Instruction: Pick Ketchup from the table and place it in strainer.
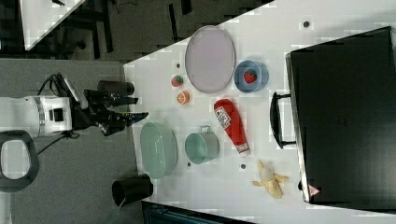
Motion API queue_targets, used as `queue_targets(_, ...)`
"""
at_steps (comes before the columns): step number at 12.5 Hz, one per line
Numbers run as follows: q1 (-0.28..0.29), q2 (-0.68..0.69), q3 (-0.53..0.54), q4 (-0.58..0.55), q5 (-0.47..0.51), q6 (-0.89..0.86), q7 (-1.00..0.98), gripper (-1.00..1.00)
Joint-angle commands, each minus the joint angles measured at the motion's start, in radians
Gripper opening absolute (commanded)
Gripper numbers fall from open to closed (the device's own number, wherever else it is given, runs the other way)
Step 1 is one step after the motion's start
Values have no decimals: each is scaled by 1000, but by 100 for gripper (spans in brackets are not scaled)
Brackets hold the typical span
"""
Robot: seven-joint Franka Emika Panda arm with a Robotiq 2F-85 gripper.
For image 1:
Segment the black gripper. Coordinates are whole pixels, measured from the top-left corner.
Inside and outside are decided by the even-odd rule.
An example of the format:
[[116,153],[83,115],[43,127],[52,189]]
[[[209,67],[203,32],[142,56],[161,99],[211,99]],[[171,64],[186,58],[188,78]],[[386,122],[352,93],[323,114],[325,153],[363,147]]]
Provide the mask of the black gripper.
[[88,107],[85,109],[75,108],[72,112],[72,126],[75,131],[96,126],[104,136],[109,136],[123,131],[125,120],[126,126],[130,127],[149,115],[148,112],[125,113],[124,119],[121,113],[108,109],[110,106],[136,105],[138,99],[134,97],[95,90],[85,90],[83,95],[88,101]]

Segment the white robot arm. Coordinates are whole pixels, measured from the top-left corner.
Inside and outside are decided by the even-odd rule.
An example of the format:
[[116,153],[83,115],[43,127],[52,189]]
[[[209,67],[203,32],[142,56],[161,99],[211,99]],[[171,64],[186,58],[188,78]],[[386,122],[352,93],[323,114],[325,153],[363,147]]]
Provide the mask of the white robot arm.
[[104,136],[123,131],[149,113],[116,112],[111,106],[132,105],[136,98],[115,92],[85,90],[84,106],[73,96],[1,98],[1,131],[25,131],[32,138],[98,127]]

